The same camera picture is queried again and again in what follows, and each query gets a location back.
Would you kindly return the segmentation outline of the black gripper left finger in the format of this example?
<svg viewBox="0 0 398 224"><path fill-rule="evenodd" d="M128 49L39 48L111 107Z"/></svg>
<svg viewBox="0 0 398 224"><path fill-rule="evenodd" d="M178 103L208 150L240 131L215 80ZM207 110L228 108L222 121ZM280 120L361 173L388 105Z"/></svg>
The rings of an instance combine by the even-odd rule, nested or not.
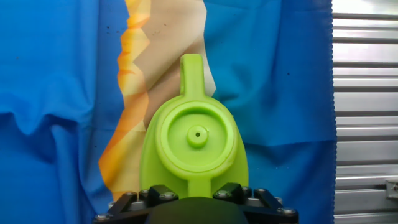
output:
<svg viewBox="0 0 398 224"><path fill-rule="evenodd" d="M145 224L156 206L178 199L165 185L154 185L138 193L126 192L109 204L106 213L96 215L93 224Z"/></svg>

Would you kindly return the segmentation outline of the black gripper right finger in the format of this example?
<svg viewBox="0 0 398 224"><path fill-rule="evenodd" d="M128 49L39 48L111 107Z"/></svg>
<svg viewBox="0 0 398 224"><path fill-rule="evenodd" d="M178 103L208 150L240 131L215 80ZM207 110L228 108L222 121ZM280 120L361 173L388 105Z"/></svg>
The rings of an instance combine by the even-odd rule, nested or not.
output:
<svg viewBox="0 0 398 224"><path fill-rule="evenodd" d="M284 207L280 198L266 189L252 189L237 183L227 183L213 194L213 199L228 202L243 213L248 223L297 224L299 213Z"/></svg>

